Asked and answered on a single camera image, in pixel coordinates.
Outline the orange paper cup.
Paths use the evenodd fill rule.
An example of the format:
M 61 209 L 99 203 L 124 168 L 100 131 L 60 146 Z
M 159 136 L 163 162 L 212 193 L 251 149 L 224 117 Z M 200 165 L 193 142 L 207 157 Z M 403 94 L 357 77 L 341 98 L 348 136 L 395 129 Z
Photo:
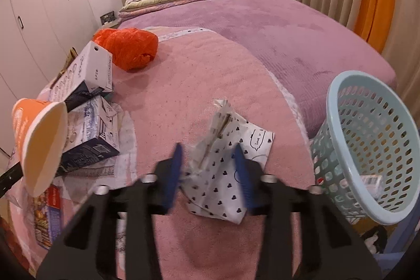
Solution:
M 52 183 L 68 134 L 64 102 L 18 100 L 11 113 L 16 153 L 28 194 L 40 196 Z

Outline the heart pattern white wrapper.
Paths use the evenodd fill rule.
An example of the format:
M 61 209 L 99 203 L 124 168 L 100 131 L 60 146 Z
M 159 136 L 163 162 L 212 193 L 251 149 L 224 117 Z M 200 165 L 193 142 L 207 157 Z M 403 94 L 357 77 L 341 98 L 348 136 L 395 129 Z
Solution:
M 275 138 L 237 114 L 225 99 L 216 99 L 209 133 L 189 153 L 181 181 L 187 208 L 193 215 L 240 224 L 246 214 L 234 149 L 240 145 L 247 159 L 265 167 Z

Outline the orange plastic bag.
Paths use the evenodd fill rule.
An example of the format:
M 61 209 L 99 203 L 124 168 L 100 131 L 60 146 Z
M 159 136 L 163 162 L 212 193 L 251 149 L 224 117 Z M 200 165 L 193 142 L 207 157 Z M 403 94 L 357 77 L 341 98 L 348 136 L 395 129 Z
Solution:
M 159 38 L 137 28 L 100 29 L 93 41 L 112 54 L 112 62 L 130 72 L 147 67 L 157 55 Z

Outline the pink drink bottle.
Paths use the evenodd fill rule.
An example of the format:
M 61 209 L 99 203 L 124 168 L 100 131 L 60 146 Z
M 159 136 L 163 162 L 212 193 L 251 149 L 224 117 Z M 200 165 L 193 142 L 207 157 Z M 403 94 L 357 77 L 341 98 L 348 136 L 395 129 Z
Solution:
M 384 178 L 380 175 L 361 175 L 362 192 L 357 194 L 355 184 L 347 179 L 345 174 L 335 175 L 328 171 L 325 174 L 315 176 L 315 184 L 320 186 L 325 195 L 328 195 L 334 203 L 364 201 L 367 198 L 377 200 L 384 192 Z

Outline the blue white carton box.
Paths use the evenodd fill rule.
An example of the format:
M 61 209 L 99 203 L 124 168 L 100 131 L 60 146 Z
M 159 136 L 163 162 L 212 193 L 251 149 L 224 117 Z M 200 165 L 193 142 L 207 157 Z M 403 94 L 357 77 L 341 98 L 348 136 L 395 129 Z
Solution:
M 68 114 L 68 135 L 56 174 L 62 176 L 119 153 L 117 112 L 97 96 Z

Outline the light blue laundry basket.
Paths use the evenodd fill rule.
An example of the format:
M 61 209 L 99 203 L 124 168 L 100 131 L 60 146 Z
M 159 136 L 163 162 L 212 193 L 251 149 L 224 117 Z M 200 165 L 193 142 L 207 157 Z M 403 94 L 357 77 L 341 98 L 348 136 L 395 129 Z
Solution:
M 365 72 L 342 72 L 332 81 L 326 118 L 310 151 L 315 176 L 343 173 L 357 194 L 362 192 L 359 176 L 384 178 L 384 192 L 377 200 L 332 201 L 350 221 L 368 217 L 394 225 L 411 213 L 419 199 L 416 123 L 397 94 Z

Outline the white product box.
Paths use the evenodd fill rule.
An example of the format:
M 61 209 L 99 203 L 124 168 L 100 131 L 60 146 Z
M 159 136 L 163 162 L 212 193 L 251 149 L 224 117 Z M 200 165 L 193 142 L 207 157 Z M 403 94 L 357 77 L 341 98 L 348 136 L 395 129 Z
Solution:
M 90 41 L 51 87 L 50 102 L 65 102 L 68 111 L 112 92 L 112 54 Z

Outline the pink elephant blanket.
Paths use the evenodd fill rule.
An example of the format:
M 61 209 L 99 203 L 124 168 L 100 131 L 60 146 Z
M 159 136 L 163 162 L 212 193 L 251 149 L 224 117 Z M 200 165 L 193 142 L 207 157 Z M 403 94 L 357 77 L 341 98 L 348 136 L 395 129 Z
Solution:
M 266 170 L 295 188 L 313 184 L 313 162 L 303 119 L 291 94 L 245 47 L 201 28 L 154 27 L 157 57 L 137 72 L 115 68 L 112 105 L 120 115 L 120 154 L 102 168 L 57 178 L 67 223 L 94 186 L 130 184 L 168 158 L 176 143 L 185 151 L 202 140 L 227 100 L 246 121 L 275 136 Z M 190 212 L 182 195 L 168 216 L 154 220 L 165 279 L 253 279 L 261 250 L 263 218 L 240 224 Z

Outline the white wardrobe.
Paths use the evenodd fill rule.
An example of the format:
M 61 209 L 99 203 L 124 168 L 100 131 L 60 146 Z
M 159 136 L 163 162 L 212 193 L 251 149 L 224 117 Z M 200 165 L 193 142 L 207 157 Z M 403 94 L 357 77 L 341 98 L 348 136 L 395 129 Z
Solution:
M 1 153 L 14 147 L 15 101 L 37 97 L 97 28 L 88 0 L 1 0 Z

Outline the beige nightstand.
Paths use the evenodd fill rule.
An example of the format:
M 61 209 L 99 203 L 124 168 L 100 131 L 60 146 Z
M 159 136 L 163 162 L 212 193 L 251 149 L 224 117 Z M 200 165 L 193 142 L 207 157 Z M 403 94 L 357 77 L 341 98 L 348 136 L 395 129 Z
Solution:
M 105 29 L 105 28 L 117 28 L 121 23 L 120 19 L 115 19 L 113 21 L 104 23 L 103 25 L 100 26 L 100 29 Z

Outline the purple bedspread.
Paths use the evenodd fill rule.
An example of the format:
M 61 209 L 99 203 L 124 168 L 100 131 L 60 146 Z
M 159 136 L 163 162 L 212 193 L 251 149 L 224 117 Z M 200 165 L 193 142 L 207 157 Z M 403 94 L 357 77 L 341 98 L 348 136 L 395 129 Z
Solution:
M 292 94 L 309 137 L 325 119 L 325 98 L 341 72 L 359 70 L 392 89 L 391 65 L 358 35 L 295 0 L 197 0 L 122 19 L 121 28 L 208 28 L 247 48 Z

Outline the small photo frame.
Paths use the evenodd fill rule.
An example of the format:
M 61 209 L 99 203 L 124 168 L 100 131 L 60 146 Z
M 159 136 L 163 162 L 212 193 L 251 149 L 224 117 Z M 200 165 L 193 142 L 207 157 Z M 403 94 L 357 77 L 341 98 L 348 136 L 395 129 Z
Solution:
M 111 23 L 115 20 L 115 11 L 107 12 L 100 16 L 100 22 L 102 25 L 105 25 L 107 23 Z

